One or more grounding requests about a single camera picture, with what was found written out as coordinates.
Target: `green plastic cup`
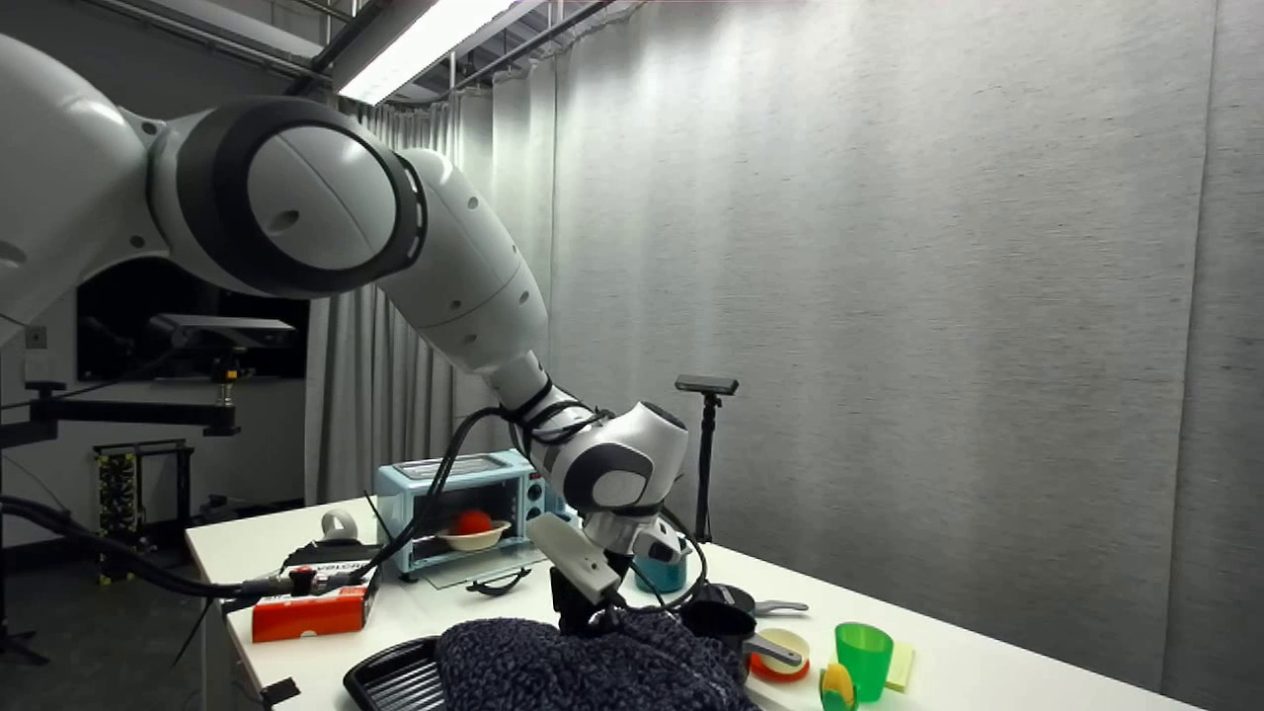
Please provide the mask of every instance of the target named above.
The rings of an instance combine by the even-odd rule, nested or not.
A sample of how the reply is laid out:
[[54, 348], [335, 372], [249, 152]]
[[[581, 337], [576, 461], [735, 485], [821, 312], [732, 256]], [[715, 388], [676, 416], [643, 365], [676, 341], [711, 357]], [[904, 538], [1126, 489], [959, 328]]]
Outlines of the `green plastic cup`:
[[834, 653], [838, 665], [859, 684], [859, 704], [876, 704], [886, 689], [886, 672], [892, 667], [892, 636], [873, 626], [838, 626]]

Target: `white table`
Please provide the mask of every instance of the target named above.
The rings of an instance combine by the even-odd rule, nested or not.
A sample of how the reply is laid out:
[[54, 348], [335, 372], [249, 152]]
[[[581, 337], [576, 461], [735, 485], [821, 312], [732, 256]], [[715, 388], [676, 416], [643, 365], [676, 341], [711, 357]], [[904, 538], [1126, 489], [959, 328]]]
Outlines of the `white table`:
[[[243, 519], [220, 526], [191, 531], [191, 547], [210, 580], [249, 580], [273, 572], [286, 552], [319, 538], [319, 513], [343, 510], [361, 521], [361, 538], [374, 538], [374, 519], [364, 503], [311, 505], [268, 519]], [[873, 711], [1179, 711], [1166, 694], [1059, 665], [1050, 655], [1034, 655], [967, 630], [859, 596], [848, 588], [767, 564], [759, 557], [744, 557], [724, 547], [707, 547], [711, 580], [738, 584], [759, 601], [806, 601], [806, 621], [761, 621], [772, 630], [793, 630], [814, 650], [814, 672], [802, 684], [772, 689], [751, 681], [751, 694], [761, 709], [814, 711], [818, 709], [818, 667], [834, 661], [834, 626], [864, 621], [892, 632], [902, 646], [915, 650], [914, 684], [904, 694], [886, 693]], [[653, 606], [653, 596], [627, 584], [634, 606]], [[311, 640], [279, 640], [254, 646], [249, 613], [229, 613], [229, 621], [210, 621], [200, 632], [200, 694], [206, 711], [232, 709], [232, 684], [224, 681], [220, 661], [239, 661], [239, 681], [249, 693], [294, 681], [301, 689], [298, 698], [286, 698], [286, 711], [331, 711], [357, 709], [343, 693], [343, 672], [361, 661], [416, 640], [437, 636], [459, 621], [473, 617], [524, 617], [524, 621], [559, 621], [549, 606], [549, 572], [539, 564], [510, 596], [473, 596], [462, 588], [430, 588], [430, 584], [398, 584], [385, 580], [368, 630], [353, 636], [311, 636]]]

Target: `black cloth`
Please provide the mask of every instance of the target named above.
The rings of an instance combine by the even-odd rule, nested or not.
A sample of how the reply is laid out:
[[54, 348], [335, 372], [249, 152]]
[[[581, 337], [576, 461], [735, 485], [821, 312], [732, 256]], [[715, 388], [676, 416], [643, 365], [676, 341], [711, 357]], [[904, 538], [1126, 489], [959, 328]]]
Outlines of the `black cloth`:
[[449, 711], [755, 711], [744, 646], [693, 636], [660, 609], [594, 636], [535, 621], [469, 621], [437, 636]]

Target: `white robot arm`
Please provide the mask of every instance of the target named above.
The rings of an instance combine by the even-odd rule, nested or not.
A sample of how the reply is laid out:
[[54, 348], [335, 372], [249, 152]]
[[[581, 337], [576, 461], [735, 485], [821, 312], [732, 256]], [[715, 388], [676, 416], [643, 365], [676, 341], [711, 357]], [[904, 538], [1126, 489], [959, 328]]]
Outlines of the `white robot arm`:
[[153, 122], [0, 37], [0, 344], [87, 274], [171, 256], [260, 297], [380, 285], [427, 344], [482, 376], [539, 469], [607, 552], [681, 557], [660, 521], [689, 430], [636, 403], [607, 418], [539, 365], [547, 299], [520, 249], [434, 152], [380, 152], [304, 99]]

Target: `fluorescent light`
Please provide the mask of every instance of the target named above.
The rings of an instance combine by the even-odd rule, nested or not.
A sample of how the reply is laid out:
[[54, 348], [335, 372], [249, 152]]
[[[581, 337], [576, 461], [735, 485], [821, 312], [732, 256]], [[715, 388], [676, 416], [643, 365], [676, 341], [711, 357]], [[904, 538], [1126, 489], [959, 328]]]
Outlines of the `fluorescent light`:
[[385, 103], [406, 79], [423, 75], [448, 53], [465, 45], [480, 27], [497, 20], [513, 0], [437, 0], [430, 4], [385, 57], [374, 57], [339, 95], [357, 103]]

